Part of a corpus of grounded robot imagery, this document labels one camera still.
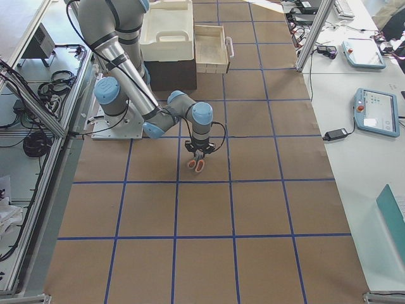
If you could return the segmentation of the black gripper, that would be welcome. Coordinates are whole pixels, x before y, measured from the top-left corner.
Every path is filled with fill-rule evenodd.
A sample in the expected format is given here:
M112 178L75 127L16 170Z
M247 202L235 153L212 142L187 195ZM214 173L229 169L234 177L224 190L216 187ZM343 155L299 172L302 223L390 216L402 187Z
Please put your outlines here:
M194 160L200 159L200 152L201 159L204 160L209 154L215 151L215 144L211 143L209 139L197 140L192 138L191 140L185 141L185 148L188 152L194 154Z

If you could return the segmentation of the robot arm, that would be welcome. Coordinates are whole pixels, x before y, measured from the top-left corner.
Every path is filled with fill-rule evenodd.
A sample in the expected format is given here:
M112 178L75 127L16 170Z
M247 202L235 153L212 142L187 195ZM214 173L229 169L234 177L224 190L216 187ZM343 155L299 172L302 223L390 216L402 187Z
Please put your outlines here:
M180 119L192 124L187 151L198 162L216 151L209 141L213 109L182 91L169 95L160 106L149 89L149 75L140 50L140 33L149 1L81 1L78 24L84 42L104 61L109 79L117 85L110 103L130 100L143 118L143 130L153 139L161 137Z

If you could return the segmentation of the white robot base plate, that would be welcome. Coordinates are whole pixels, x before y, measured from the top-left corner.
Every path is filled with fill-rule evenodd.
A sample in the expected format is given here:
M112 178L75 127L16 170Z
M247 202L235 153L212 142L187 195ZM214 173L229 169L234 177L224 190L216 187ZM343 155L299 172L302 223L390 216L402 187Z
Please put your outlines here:
M130 100L127 100L129 109L122 114L111 117L104 113L99 105L97 116L94 120L91 138L97 140L118 140L118 139L142 139L142 125L144 120Z

